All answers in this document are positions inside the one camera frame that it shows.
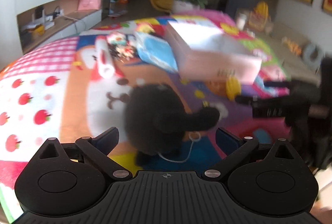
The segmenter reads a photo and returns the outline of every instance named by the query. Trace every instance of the white wall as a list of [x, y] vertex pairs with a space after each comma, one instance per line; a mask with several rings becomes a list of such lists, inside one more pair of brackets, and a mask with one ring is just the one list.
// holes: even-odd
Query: white wall
[[308, 36], [326, 52], [332, 52], [332, 16], [322, 11], [323, 0], [306, 5], [296, 0], [280, 0], [277, 21]]
[[15, 0], [0, 0], [0, 70], [22, 55]]

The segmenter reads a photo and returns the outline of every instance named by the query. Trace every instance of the play mat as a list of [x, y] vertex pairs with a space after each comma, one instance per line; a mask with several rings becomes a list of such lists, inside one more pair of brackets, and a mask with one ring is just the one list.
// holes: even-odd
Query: play mat
[[[226, 15], [200, 11], [195, 15], [173, 15], [113, 24], [47, 44], [26, 54], [0, 75], [0, 202], [9, 219], [14, 221], [22, 210], [14, 193], [14, 183], [27, 162], [49, 137], [61, 143], [72, 143], [83, 136], [95, 137], [110, 127], [117, 127], [120, 142], [109, 157], [133, 174], [140, 169], [196, 170], [202, 172], [225, 155], [215, 144], [215, 131], [223, 127], [239, 137], [255, 136], [262, 143], [287, 137], [282, 119], [252, 119], [248, 107], [213, 94], [203, 82], [181, 80], [139, 59], [117, 65], [124, 78], [102, 79], [97, 74], [94, 41], [97, 35], [120, 31], [132, 34], [137, 24], [147, 21], [156, 33], [163, 35], [167, 21], [187, 22], [221, 27], [225, 33], [263, 58], [263, 65], [253, 86], [243, 86], [243, 93], [260, 97], [285, 92], [264, 88], [265, 79], [283, 79], [285, 74], [269, 46], [235, 28]], [[148, 83], [167, 83], [180, 95], [186, 110], [197, 110], [203, 101], [216, 104], [221, 111], [218, 125], [203, 133], [186, 163], [167, 162], [156, 156], [144, 167], [134, 165], [135, 149], [127, 142], [121, 94], [132, 87]], [[183, 142], [185, 159], [190, 141]]]

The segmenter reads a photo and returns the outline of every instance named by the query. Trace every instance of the white paper roll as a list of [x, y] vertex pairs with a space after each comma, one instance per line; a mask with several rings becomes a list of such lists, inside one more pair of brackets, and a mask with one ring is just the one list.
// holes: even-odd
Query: white paper roll
[[111, 54], [108, 49], [106, 37], [98, 36], [95, 41], [97, 51], [98, 73], [104, 79], [113, 77], [115, 68]]

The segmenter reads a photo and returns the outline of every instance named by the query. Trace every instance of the black plush toy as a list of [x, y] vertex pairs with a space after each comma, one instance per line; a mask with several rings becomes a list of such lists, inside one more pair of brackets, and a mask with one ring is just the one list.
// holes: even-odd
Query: black plush toy
[[133, 89], [124, 111], [129, 142], [138, 150], [136, 164], [151, 156], [180, 150], [185, 131], [203, 131], [215, 126], [220, 113], [202, 108], [186, 113], [180, 97], [167, 84], [149, 84]]

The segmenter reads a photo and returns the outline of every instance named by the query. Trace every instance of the pink gift bag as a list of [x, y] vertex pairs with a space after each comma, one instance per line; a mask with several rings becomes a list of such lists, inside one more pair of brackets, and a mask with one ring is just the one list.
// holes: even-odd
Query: pink gift bag
[[79, 0], [78, 10], [100, 9], [100, 0]]

